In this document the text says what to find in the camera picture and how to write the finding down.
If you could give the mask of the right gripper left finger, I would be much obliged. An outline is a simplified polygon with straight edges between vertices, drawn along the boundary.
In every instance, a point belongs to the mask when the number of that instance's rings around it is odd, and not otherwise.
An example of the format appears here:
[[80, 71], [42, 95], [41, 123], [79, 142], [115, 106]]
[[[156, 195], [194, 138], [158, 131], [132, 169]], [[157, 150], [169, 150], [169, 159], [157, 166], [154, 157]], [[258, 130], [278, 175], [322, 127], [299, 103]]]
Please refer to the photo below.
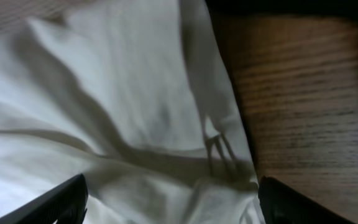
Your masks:
[[0, 224], [82, 224], [88, 201], [83, 174], [78, 174], [0, 218]]

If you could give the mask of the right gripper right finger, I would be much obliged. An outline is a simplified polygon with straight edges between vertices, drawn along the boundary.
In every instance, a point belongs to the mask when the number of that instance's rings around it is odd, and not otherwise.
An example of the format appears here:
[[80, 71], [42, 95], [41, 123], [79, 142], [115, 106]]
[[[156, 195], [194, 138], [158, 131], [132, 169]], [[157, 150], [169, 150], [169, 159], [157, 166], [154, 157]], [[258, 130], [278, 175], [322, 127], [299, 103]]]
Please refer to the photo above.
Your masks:
[[353, 224], [272, 177], [261, 178], [258, 198], [267, 224]]

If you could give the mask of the white t-shirt black print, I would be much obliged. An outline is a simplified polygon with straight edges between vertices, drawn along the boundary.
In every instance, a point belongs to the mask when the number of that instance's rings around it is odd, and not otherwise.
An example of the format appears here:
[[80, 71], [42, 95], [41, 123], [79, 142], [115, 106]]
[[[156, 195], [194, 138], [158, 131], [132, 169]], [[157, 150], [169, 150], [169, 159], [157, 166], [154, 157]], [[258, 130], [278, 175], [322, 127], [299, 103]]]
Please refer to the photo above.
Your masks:
[[86, 223], [263, 223], [204, 1], [96, 1], [0, 35], [0, 217], [77, 174]]

